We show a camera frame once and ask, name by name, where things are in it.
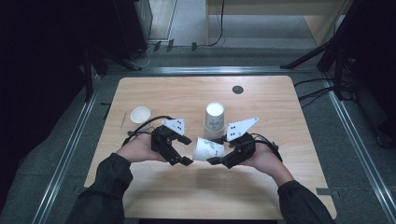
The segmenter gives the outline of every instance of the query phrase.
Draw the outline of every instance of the black sleeve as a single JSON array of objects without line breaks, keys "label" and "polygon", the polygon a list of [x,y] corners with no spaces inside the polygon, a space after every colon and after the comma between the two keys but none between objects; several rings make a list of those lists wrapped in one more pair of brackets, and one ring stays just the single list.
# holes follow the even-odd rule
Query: black sleeve
[{"label": "black sleeve", "polygon": [[78,195],[66,223],[123,223],[122,196],[134,178],[130,165],[115,153],[102,161],[95,182]]},{"label": "black sleeve", "polygon": [[322,201],[299,182],[289,181],[277,193],[280,212],[289,224],[335,223]]}]

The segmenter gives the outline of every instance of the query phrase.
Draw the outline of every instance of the person's left hand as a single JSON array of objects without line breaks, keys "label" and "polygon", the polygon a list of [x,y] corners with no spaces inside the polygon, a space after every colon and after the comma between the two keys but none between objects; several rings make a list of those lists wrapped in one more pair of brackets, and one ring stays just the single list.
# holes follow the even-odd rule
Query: person's left hand
[{"label": "person's left hand", "polygon": [[132,139],[128,144],[120,148],[117,152],[129,162],[140,161],[164,161],[159,153],[151,150],[151,134],[142,133]]}]

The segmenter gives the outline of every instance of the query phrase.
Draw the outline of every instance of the white paper cup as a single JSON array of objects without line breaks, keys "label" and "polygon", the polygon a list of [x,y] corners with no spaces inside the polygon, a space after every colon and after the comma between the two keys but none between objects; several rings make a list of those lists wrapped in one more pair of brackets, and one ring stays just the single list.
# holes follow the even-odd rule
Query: white paper cup
[{"label": "white paper cup", "polygon": [[204,124],[204,135],[206,139],[216,139],[216,138],[221,138],[224,135],[224,130],[225,130],[225,125],[223,125],[222,129],[218,131],[211,131],[208,128],[206,128],[206,125]]},{"label": "white paper cup", "polygon": [[206,107],[205,126],[211,132],[224,128],[224,106],[213,102]]},{"label": "white paper cup", "polygon": [[197,146],[192,154],[194,161],[206,161],[212,157],[223,157],[224,145],[198,137]]},{"label": "white paper cup", "polygon": [[[149,117],[151,116],[150,110],[145,107],[145,106],[139,106],[134,109],[131,113],[131,121],[134,124],[134,129],[133,131],[140,127],[144,122],[149,120]],[[146,129],[149,128],[149,125],[146,125],[144,128],[142,128],[140,131],[145,131]]]}]

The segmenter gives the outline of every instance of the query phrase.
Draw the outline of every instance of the person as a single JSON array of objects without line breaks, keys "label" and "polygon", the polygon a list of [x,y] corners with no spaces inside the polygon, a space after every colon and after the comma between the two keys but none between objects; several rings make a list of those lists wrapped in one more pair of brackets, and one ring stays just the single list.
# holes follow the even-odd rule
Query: person
[{"label": "person", "polygon": [[[66,220],[78,223],[123,223],[122,196],[133,180],[133,162],[166,160],[151,150],[151,135],[142,133],[103,160],[94,183],[78,195]],[[280,211],[288,223],[335,223],[320,199],[294,180],[288,168],[265,144],[256,144],[253,157],[239,165],[271,176],[278,186]]]}]

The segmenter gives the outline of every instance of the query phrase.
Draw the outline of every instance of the human hand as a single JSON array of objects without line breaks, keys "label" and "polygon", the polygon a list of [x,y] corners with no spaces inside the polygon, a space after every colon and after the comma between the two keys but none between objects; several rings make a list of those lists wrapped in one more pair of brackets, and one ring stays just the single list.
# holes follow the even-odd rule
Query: human hand
[{"label": "human hand", "polygon": [[163,158],[159,153],[151,150],[151,134],[142,133],[132,139],[125,146],[120,148],[117,152],[120,156],[128,160],[129,162],[140,162],[140,161],[163,161]]},{"label": "human hand", "polygon": [[253,156],[239,163],[239,165],[251,166],[262,173],[268,174],[279,187],[294,179],[288,168],[277,158],[271,148],[263,143],[256,143],[256,151]]}]

